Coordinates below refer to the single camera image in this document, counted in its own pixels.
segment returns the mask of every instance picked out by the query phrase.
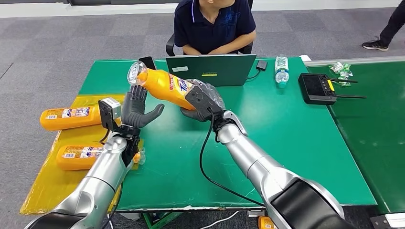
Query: black office chair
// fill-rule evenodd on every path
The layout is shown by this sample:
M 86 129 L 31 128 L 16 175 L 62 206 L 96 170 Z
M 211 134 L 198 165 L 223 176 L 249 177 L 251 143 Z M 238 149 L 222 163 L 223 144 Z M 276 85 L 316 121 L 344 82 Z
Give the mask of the black office chair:
M 247 0 L 247 3 L 249 4 L 250 10 L 252 10 L 253 0 Z M 173 48 L 174 48 L 174 34 L 170 37 L 169 41 L 166 44 L 167 55 L 175 56 Z M 251 54 L 252 53 L 252 48 L 253 48 L 253 42 L 248 44 L 247 46 L 239 49 L 238 51 L 241 54 Z

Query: navy polo shirt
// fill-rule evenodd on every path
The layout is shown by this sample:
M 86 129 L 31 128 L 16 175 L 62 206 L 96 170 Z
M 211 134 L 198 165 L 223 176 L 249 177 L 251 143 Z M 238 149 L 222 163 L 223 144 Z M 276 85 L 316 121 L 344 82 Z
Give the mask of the navy polo shirt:
M 247 0 L 235 0 L 232 6 L 220 9 L 214 24 L 201 14 L 199 0 L 183 0 L 174 13 L 174 44 L 188 44 L 201 54 L 208 54 L 255 28 Z

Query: plastic water bottle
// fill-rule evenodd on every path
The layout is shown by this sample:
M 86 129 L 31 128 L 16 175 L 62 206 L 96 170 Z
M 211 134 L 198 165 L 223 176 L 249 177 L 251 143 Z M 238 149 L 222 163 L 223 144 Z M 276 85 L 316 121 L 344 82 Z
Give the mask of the plastic water bottle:
M 279 55 L 276 57 L 276 82 L 278 83 L 278 87 L 285 88 L 288 78 L 288 58 L 284 55 Z

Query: black smartphone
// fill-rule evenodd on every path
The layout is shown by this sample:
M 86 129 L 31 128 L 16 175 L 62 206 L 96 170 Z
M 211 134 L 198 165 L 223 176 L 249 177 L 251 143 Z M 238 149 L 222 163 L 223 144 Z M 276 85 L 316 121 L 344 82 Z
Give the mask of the black smartphone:
M 142 57 L 139 59 L 139 61 L 142 61 L 146 65 L 147 68 L 156 70 L 155 63 L 153 62 L 153 59 L 151 56 Z

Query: white sticker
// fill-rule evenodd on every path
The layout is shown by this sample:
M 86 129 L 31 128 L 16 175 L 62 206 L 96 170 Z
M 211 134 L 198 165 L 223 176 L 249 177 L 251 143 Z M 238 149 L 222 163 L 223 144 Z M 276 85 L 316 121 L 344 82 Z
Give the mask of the white sticker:
M 57 117 L 57 115 L 48 115 L 46 119 L 56 119 Z
M 76 154 L 64 154 L 63 158 L 74 158 Z
M 178 68 L 172 68 L 173 72 L 184 72 L 184 71 L 188 71 L 189 68 L 187 66 L 185 67 L 178 67 Z
M 80 154 L 80 158 L 88 158 L 88 153 L 87 152 L 82 152 Z
M 89 151 L 89 149 L 90 149 L 90 147 L 88 147 L 88 146 L 83 147 L 82 153 L 87 153 Z
M 86 116 L 88 116 L 89 111 L 90 111 L 90 107 L 81 107 L 81 108 L 72 109 L 71 116 L 86 117 Z
M 62 118 L 69 118 L 71 111 L 72 109 L 64 109 L 64 111 L 62 112 Z
M 117 100 L 115 100 L 113 98 L 105 98 L 105 99 L 103 99 L 103 101 L 112 107 L 121 105 Z

